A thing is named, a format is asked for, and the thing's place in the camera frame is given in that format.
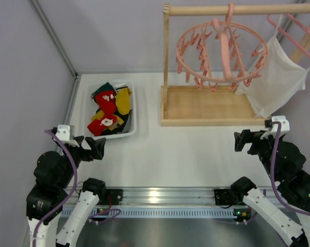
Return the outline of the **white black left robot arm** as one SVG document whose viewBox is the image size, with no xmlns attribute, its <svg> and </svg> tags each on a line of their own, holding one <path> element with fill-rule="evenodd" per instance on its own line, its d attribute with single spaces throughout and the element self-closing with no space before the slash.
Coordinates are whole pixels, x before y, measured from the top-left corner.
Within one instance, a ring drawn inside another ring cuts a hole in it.
<svg viewBox="0 0 310 247">
<path fill-rule="evenodd" d="M 81 162 L 102 160 L 106 139 L 94 140 L 78 136 L 61 140 L 48 131 L 63 154 L 43 153 L 34 170 L 36 184 L 26 198 L 26 216 L 30 230 L 30 246 L 75 246 L 93 207 L 106 197 L 104 181 L 84 181 L 78 202 L 61 232 L 57 232 L 63 205 L 77 187 L 77 169 Z"/>
</svg>

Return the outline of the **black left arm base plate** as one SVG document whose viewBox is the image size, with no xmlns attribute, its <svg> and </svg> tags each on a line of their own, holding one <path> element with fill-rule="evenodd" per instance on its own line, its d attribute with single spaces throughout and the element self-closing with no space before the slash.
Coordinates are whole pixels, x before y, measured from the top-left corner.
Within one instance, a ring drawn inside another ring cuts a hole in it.
<svg viewBox="0 0 310 247">
<path fill-rule="evenodd" d="M 122 189 L 107 189 L 105 198 L 103 202 L 101 203 L 102 205 L 120 205 L 122 199 L 123 199 L 123 190 Z"/>
</svg>

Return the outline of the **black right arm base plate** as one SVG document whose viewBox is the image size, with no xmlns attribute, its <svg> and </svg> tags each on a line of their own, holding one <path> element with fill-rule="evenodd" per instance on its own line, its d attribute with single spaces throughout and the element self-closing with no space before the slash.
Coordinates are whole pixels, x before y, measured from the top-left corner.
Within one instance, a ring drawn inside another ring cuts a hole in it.
<svg viewBox="0 0 310 247">
<path fill-rule="evenodd" d="M 236 194 L 232 189 L 214 189 L 215 204 L 221 207 L 236 205 Z"/>
</svg>

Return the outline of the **yellow bear pattern sock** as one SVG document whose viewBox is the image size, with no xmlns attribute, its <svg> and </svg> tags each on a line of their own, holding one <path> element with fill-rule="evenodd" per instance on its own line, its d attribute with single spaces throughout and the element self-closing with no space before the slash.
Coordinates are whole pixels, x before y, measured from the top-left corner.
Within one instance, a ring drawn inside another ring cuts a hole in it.
<svg viewBox="0 0 310 247">
<path fill-rule="evenodd" d="M 127 115 L 130 111 L 130 88 L 126 87 L 119 90 L 116 94 L 116 107 L 120 114 Z"/>
</svg>

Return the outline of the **red sock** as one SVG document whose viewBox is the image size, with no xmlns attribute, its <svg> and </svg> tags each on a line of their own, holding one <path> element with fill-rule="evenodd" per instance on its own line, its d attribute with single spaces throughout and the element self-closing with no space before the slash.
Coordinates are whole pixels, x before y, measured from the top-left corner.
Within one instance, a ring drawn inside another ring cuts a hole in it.
<svg viewBox="0 0 310 247">
<path fill-rule="evenodd" d="M 115 95 L 116 93 L 114 90 L 108 90 L 100 92 L 95 97 L 99 108 L 106 116 L 113 115 L 116 111 Z"/>
<path fill-rule="evenodd" d="M 92 118 L 87 128 L 94 136 L 100 136 L 101 133 L 112 126 L 116 120 L 117 117 L 115 115 L 103 115 L 101 118 Z"/>
</svg>

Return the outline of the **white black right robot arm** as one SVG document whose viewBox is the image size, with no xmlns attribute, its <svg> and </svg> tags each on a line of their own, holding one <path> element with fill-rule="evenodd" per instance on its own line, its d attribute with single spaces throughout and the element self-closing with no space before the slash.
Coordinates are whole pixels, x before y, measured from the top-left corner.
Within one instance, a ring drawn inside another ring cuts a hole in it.
<svg viewBox="0 0 310 247">
<path fill-rule="evenodd" d="M 243 130 L 234 133 L 236 152 L 250 144 L 248 154 L 257 155 L 264 166 L 277 200 L 294 211 L 299 222 L 285 215 L 247 177 L 231 185 L 237 203 L 251 207 L 280 236 L 286 246 L 310 246 L 310 174 L 303 170 L 306 157 L 293 143 L 273 135 L 261 138 L 265 131 Z"/>
</svg>

